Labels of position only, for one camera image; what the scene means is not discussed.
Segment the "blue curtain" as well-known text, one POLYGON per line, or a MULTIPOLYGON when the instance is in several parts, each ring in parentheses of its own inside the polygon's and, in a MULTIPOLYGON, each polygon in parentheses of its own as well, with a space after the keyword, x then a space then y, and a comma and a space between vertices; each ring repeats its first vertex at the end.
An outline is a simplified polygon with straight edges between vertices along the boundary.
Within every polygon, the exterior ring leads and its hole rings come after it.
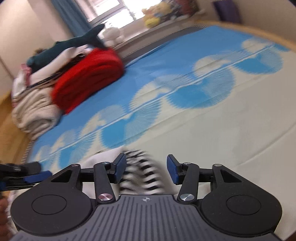
POLYGON ((86 16, 73 0, 51 0, 61 19, 74 37, 82 36, 92 29, 86 16))

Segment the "beige folded quilt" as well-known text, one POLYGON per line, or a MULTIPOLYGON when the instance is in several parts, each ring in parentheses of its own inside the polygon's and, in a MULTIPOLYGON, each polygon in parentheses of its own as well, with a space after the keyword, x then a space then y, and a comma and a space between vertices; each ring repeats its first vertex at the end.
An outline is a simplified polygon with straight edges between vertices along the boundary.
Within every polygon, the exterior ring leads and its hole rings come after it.
POLYGON ((52 90, 51 87, 33 90, 12 111, 14 124, 31 140, 52 129, 62 116, 62 110, 53 104, 52 90))

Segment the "purple storage box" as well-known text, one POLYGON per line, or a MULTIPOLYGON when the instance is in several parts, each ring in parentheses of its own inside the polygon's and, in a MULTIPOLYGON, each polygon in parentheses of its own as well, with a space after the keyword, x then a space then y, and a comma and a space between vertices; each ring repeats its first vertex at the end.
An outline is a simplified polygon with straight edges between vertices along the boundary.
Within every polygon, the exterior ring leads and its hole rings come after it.
POLYGON ((232 0, 213 1, 212 2, 220 21, 234 24, 241 24, 239 9, 232 0))

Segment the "dark teal shark plush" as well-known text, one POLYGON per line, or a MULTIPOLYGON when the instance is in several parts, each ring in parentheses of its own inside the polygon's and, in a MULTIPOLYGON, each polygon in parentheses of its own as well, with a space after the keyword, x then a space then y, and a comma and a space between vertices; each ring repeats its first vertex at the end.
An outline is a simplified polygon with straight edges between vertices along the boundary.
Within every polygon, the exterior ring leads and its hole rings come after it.
POLYGON ((31 68, 35 73, 41 68, 48 65, 55 58, 57 58, 64 50, 69 48, 78 48, 84 45, 91 45, 96 48, 106 49, 103 41, 98 37, 98 34, 104 29, 105 24, 99 24, 89 30, 86 34, 72 39, 56 42, 55 45, 50 48, 30 57, 26 65, 31 68))

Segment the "blue cream patterned bedsheet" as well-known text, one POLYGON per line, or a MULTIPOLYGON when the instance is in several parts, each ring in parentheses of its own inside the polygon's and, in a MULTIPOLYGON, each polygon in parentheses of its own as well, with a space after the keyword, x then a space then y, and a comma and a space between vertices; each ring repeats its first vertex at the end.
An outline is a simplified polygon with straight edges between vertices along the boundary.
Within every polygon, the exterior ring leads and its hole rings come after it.
POLYGON ((57 172, 108 149, 220 163, 272 193, 295 232, 295 51, 206 27, 133 60, 125 74, 38 138, 28 160, 57 172))

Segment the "red folded blanket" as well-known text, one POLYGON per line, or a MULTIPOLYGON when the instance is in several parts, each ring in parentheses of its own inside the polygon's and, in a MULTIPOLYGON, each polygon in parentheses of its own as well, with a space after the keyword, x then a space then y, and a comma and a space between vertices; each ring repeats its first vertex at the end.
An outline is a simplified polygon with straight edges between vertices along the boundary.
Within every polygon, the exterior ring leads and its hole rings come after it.
POLYGON ((124 71, 115 51, 95 48, 58 79, 51 92, 52 101, 68 114, 92 94, 121 78, 124 71))

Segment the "white plush toy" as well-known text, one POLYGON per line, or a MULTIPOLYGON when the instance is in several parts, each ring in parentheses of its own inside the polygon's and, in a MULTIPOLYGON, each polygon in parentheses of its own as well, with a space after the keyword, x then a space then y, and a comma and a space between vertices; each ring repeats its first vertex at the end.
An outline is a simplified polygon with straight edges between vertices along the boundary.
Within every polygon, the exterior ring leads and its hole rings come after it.
POLYGON ((103 33, 103 41, 107 47, 115 47, 122 44, 125 37, 119 28, 111 27, 107 28, 103 33))

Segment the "yellow plush toys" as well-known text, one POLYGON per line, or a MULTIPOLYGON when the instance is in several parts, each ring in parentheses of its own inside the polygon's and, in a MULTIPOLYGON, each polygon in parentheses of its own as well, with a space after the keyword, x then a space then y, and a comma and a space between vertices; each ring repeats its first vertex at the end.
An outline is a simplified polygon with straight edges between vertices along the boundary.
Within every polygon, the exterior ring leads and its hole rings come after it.
POLYGON ((148 9, 142 9, 144 17, 142 18, 147 28, 153 28, 162 23, 172 13, 171 5, 165 1, 151 6, 148 9))

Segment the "black white striped hoodie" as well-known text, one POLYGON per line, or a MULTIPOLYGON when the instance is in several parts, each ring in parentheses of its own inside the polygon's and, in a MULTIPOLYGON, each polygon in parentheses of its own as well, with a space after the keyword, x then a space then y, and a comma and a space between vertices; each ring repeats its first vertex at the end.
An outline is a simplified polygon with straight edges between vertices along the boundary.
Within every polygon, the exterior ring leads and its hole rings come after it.
POLYGON ((111 185, 116 197, 123 194, 172 194, 177 197, 180 187, 173 184, 166 168, 143 150, 128 150, 121 146, 96 153, 81 161, 80 165, 91 168, 97 163, 112 162, 120 153, 126 154, 127 166, 121 181, 111 185))

